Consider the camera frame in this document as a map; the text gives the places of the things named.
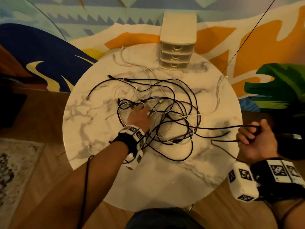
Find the white marble tabletop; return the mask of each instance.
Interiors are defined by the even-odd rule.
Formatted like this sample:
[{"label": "white marble tabletop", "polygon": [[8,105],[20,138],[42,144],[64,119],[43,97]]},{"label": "white marble tabletop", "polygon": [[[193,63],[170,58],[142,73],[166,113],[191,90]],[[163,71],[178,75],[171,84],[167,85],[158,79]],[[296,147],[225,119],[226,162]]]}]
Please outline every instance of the white marble tabletop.
[{"label": "white marble tabletop", "polygon": [[[105,55],[80,78],[68,99],[63,116],[63,139],[73,169],[85,163],[91,154],[97,154],[106,147],[108,141],[114,139],[122,128],[116,115],[115,99],[139,99],[126,84],[113,80],[99,86],[92,92],[90,99],[86,100],[89,91],[99,82],[108,79],[107,75],[146,78],[146,74],[139,67],[117,65],[112,54],[123,64],[120,50]],[[204,57],[194,53],[188,70],[184,72],[159,67],[158,44],[131,46],[123,51],[123,57],[126,61],[151,68],[158,79],[177,78],[184,81],[196,94],[200,113],[208,113],[202,116],[200,127],[242,124],[238,99],[226,79],[219,88],[219,107],[209,114],[217,103],[217,83],[222,74]],[[179,88],[174,88],[174,91],[176,99],[187,100]],[[162,95],[158,88],[152,92],[153,95]],[[122,112],[122,120],[125,122],[127,115],[128,112]],[[173,125],[170,129],[168,127],[162,129],[165,138],[177,136],[181,130],[185,131],[183,126],[179,128]],[[231,133],[221,139],[234,140],[237,130],[231,129]],[[226,131],[197,131],[203,136],[221,135],[222,132]],[[204,198],[225,179],[234,159],[211,145],[209,139],[195,135],[193,143],[193,153],[184,162],[172,162],[150,148],[145,149],[143,159],[136,170],[131,171],[124,166],[120,168],[105,201],[125,210],[139,211],[154,207],[185,207]],[[236,142],[217,143],[233,156],[237,156]],[[168,157],[183,159],[189,154],[190,144],[188,142],[184,145],[160,146],[160,143],[156,142],[152,145],[159,147],[158,150]]]}]

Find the green leaf painting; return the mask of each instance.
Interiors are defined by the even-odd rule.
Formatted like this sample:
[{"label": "green leaf painting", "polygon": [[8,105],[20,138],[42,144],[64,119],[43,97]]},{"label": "green leaf painting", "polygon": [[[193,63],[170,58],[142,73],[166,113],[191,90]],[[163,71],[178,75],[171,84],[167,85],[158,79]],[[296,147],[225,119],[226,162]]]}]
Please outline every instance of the green leaf painting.
[{"label": "green leaf painting", "polygon": [[269,83],[245,83],[245,92],[251,96],[261,112],[286,111],[300,117],[305,112],[305,66],[269,63],[261,66],[256,74],[274,77]]}]

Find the painted mural wall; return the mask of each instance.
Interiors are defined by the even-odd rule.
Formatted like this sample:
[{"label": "painted mural wall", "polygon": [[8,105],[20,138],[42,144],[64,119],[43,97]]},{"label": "painted mural wall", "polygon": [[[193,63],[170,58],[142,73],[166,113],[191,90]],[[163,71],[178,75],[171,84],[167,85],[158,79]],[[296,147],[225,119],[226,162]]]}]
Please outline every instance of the painted mural wall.
[{"label": "painted mural wall", "polygon": [[0,77],[70,92],[109,50],[158,43],[165,11],[195,12],[195,52],[242,110],[305,113],[305,0],[0,0]]}]

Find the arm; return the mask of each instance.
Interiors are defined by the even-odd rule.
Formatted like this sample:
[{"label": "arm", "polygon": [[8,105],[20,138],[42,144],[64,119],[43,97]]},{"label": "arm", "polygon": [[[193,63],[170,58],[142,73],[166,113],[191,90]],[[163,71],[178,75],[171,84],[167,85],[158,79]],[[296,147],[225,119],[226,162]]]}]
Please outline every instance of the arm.
[{"label": "arm", "polygon": [[[148,111],[149,107],[139,105],[130,113],[128,124],[147,132],[150,126]],[[117,141],[91,159],[84,223],[107,195],[127,154],[128,147]],[[57,184],[16,229],[75,229],[83,201],[85,174],[86,164],[83,164]]]},{"label": "arm", "polygon": [[[254,127],[239,129],[239,132],[236,135],[236,138],[240,140],[240,142],[238,142],[238,146],[240,148],[238,158],[243,161],[247,161],[249,165],[251,165],[268,158],[278,157],[278,144],[267,121],[261,120],[260,123],[252,122],[251,124],[260,125],[261,133],[255,136],[253,133],[255,133],[257,129]],[[285,213],[294,207],[295,204],[300,203],[300,201],[302,201],[302,199],[279,201],[273,203],[271,208],[277,219],[281,221]],[[284,223],[284,229],[305,228],[304,215],[305,202],[302,202],[300,205],[296,206],[296,208],[292,209],[292,211],[288,214]]]}]

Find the rug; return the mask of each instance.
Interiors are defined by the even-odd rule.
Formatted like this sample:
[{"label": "rug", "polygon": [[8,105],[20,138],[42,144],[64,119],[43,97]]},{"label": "rug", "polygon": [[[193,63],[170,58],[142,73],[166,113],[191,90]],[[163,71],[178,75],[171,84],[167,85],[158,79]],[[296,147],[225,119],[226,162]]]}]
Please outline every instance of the rug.
[{"label": "rug", "polygon": [[43,143],[0,138],[0,229],[10,225],[43,149]]}]

